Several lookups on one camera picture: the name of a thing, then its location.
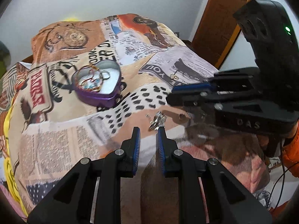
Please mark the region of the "brown wooden door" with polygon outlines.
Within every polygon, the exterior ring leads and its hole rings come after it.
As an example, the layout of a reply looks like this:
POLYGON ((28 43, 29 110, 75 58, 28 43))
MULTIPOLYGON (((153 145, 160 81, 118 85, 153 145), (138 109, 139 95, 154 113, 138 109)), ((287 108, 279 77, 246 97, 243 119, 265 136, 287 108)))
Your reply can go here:
POLYGON ((233 18, 249 0, 208 0, 192 40, 198 56, 219 68, 232 48, 240 27, 233 18))

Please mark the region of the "purple heart-shaped tin box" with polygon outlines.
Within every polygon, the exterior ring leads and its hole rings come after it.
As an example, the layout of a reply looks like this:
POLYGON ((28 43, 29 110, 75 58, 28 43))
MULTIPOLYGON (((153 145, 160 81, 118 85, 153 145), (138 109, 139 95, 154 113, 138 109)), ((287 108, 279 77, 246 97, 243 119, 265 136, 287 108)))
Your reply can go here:
POLYGON ((71 77, 78 99, 88 105, 112 108, 121 92, 121 69, 113 60, 85 65, 71 77))

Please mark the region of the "silver jewelry cluster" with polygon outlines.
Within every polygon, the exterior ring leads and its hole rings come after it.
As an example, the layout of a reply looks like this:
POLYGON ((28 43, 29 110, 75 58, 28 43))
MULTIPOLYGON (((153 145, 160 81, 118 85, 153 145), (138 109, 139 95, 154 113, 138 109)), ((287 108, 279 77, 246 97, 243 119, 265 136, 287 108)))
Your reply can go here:
POLYGON ((149 124, 149 131, 158 130, 159 127, 164 127, 166 119, 167 116, 163 114, 161 111, 158 111, 149 124))

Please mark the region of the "red gold bangle pile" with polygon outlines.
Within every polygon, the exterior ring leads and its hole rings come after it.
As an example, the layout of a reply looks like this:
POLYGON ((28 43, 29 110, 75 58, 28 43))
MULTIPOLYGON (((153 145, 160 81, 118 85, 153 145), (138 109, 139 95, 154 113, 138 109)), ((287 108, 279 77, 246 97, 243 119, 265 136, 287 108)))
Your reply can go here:
POLYGON ((75 75, 75 86, 83 91, 100 92, 105 80, 110 79, 107 70, 101 71, 94 65, 81 67, 75 75))

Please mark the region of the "newspaper print bed blanket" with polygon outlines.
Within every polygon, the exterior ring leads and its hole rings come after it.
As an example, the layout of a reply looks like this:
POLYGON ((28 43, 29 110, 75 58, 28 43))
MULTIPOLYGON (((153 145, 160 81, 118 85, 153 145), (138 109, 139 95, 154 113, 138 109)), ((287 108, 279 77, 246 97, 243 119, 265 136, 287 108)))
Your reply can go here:
POLYGON ((199 108, 166 102, 176 84, 201 82, 216 68, 192 52, 164 24, 136 14, 85 22, 60 21, 32 39, 31 68, 17 63, 3 77, 1 113, 12 107, 9 149, 27 214, 83 157, 96 160, 141 131, 136 177, 121 181, 122 223, 178 223, 177 180, 164 178, 150 121, 167 116, 169 138, 196 158, 214 157, 252 193, 270 175, 256 136, 208 125, 199 108), (121 69, 112 108, 78 99, 72 75, 103 60, 121 69))

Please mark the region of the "yellow cloth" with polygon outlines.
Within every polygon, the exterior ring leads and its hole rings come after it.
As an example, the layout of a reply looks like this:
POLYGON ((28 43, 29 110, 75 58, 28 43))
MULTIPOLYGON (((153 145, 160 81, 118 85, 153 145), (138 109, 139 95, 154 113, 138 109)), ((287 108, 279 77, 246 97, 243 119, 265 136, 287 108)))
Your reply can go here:
POLYGON ((17 215, 24 221, 27 221, 27 211, 20 197, 16 181, 13 174, 13 166, 10 158, 9 149, 9 127, 12 107, 8 111, 1 113, 1 153, 4 158, 4 179, 6 182, 6 190, 4 195, 8 198, 12 208, 16 211, 17 215))

